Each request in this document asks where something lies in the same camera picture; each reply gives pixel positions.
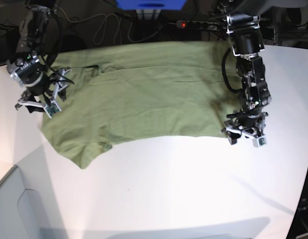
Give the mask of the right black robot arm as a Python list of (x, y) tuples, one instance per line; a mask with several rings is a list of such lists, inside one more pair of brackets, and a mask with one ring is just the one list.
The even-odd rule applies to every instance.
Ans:
[[(58, 70), (52, 68), (62, 46), (61, 21), (53, 0), (27, 0), (24, 5), (29, 13), (20, 25), (20, 39), (15, 56), (6, 62), (10, 77), (25, 88), (15, 108), (24, 106), (30, 113), (43, 112), (51, 118), (61, 112), (57, 98), (65, 101), (66, 88), (72, 83), (66, 77), (71, 70), (69, 67)], [(58, 27), (58, 40), (56, 48), (46, 54), (43, 42), (51, 18)]]

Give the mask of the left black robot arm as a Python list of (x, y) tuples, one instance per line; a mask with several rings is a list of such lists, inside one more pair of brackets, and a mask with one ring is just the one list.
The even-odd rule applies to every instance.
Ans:
[[(249, 138), (260, 148), (267, 144), (264, 128), (267, 112), (263, 111), (272, 100), (265, 79), (265, 65), (260, 51), (264, 50), (260, 32), (260, 14), (246, 13), (247, 1), (224, 0), (219, 10), (226, 22), (230, 48), (225, 52), (221, 70), (227, 89), (237, 94), (239, 110), (226, 116), (222, 133), (234, 145), (241, 137)], [(236, 58), (236, 72), (241, 79), (241, 88), (234, 89), (226, 74), (226, 59), (229, 54)]]

